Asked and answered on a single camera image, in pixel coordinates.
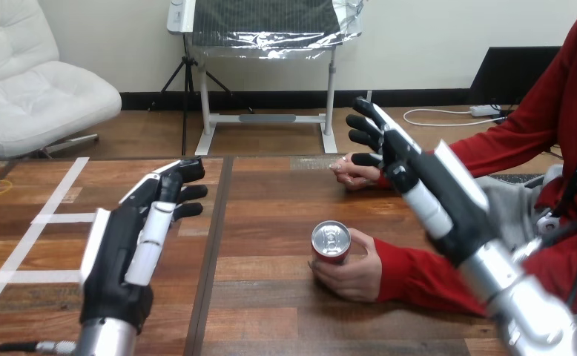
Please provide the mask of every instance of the wooden table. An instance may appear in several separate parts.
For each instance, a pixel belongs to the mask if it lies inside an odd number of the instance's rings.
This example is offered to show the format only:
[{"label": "wooden table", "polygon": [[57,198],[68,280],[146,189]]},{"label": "wooden table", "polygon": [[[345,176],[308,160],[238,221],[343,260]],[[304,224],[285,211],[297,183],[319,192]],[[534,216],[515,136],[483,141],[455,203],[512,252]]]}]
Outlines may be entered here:
[{"label": "wooden table", "polygon": [[[136,355],[505,355],[487,320],[401,303],[350,303],[313,281],[309,238],[323,220],[429,248],[400,198],[346,193],[326,169],[336,158],[204,159],[205,210],[168,234]],[[77,339],[81,295],[73,273],[90,213],[115,208],[144,174],[168,162],[78,159],[4,168],[13,187],[0,195],[0,343]]]}]

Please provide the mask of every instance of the white cable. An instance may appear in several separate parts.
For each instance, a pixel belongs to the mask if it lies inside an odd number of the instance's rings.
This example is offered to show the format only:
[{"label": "white cable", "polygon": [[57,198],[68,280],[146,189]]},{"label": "white cable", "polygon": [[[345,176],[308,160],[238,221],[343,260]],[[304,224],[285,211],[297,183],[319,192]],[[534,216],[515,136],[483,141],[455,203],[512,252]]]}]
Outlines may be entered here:
[{"label": "white cable", "polygon": [[404,115],[402,116],[404,118],[404,121],[408,122],[411,125],[417,125],[417,126],[429,126],[429,127],[434,127],[434,128],[454,128],[457,126],[472,126],[472,125],[480,125],[480,124],[485,124],[488,122],[494,122],[494,121],[498,121],[498,120],[502,120],[505,119],[504,117],[498,117],[497,119],[488,119],[488,120],[482,120],[482,121],[475,121],[475,122],[468,122],[465,124],[423,124],[421,122],[413,122],[409,119],[406,118],[406,115],[410,114],[410,113],[415,113],[418,111],[431,111],[431,112],[435,112],[435,113],[454,113],[457,115],[465,115],[470,113],[470,111],[447,111],[447,110],[437,110],[437,109],[414,109],[414,110],[409,110],[407,112],[404,113]]}]

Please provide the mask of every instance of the person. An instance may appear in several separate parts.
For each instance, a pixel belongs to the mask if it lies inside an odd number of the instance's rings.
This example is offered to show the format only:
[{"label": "person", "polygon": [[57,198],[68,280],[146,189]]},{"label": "person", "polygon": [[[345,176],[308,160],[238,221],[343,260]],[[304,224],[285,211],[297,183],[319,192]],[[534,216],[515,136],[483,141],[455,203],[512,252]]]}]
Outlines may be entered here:
[{"label": "person", "polygon": [[[563,167],[553,167],[540,187],[500,183],[488,174],[525,163],[555,144]],[[451,149],[486,192],[501,223],[507,245],[517,247],[534,237],[536,214],[555,208],[577,170],[577,21],[538,82],[505,123],[452,144]],[[370,185],[388,188],[373,167],[352,164],[352,154],[331,166],[349,190]],[[577,194],[562,222],[577,220]],[[399,248],[363,232],[352,239],[365,247],[364,259],[344,266],[312,263],[314,275],[341,297],[361,302],[399,300],[448,312],[485,315],[448,261],[429,251]],[[548,292],[566,301],[577,274],[577,234],[539,251],[523,263]],[[577,313],[577,295],[571,306]]]}]

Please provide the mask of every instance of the robotic hand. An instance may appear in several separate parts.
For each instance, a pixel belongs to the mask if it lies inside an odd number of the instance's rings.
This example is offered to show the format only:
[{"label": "robotic hand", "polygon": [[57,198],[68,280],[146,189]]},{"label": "robotic hand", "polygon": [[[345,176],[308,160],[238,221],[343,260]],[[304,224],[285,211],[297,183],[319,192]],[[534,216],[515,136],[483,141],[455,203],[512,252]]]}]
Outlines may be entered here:
[{"label": "robotic hand", "polygon": [[200,158],[173,162],[147,174],[113,211],[98,209],[81,264],[84,302],[75,355],[133,355],[135,339],[151,312],[149,282],[173,221],[201,214]]},{"label": "robotic hand", "polygon": [[514,261],[492,226],[487,196],[448,145],[423,152],[377,105],[358,98],[354,109],[367,117],[347,117],[349,137],[376,154],[354,154],[353,163],[383,170],[431,244],[487,305],[512,355],[575,355],[570,310]]}]

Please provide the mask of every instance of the white tape line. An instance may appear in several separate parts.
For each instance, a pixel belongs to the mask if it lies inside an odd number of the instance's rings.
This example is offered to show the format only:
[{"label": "white tape line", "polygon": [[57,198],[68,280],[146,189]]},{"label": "white tape line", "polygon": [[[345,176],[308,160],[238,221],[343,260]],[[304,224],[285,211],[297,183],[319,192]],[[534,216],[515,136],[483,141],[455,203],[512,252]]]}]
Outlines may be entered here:
[{"label": "white tape line", "polygon": [[62,224],[62,223],[91,223],[94,221],[94,213],[83,214],[52,214],[38,215],[31,222],[32,224]]},{"label": "white tape line", "polygon": [[[70,190],[70,187],[72,186],[76,178],[79,176],[79,174],[85,167],[86,163],[88,163],[87,157],[77,158],[74,161],[74,164],[72,165],[72,167],[70,167],[70,170],[66,173],[64,179],[62,179],[59,185],[57,185],[57,189],[55,189],[53,194],[50,195],[50,197],[48,198],[46,204],[44,204],[44,207],[39,212],[39,215],[50,216],[55,212],[55,210],[59,206],[59,203],[62,202],[66,193],[68,192],[68,190]],[[29,227],[27,232],[24,233],[24,236],[22,237],[16,248],[13,249],[13,252],[9,256],[9,258],[7,258],[7,260],[0,268],[0,271],[15,272],[18,269],[24,258],[31,250],[31,247],[33,247],[33,244],[35,243],[35,241],[37,241],[37,238],[42,233],[42,230],[44,230],[47,221],[48,220],[45,217],[43,218],[41,223],[32,224]],[[2,290],[6,285],[7,285],[6,283],[0,283],[0,294],[2,293]]]},{"label": "white tape line", "polygon": [[60,271],[0,271],[0,283],[78,283],[79,270]]}]

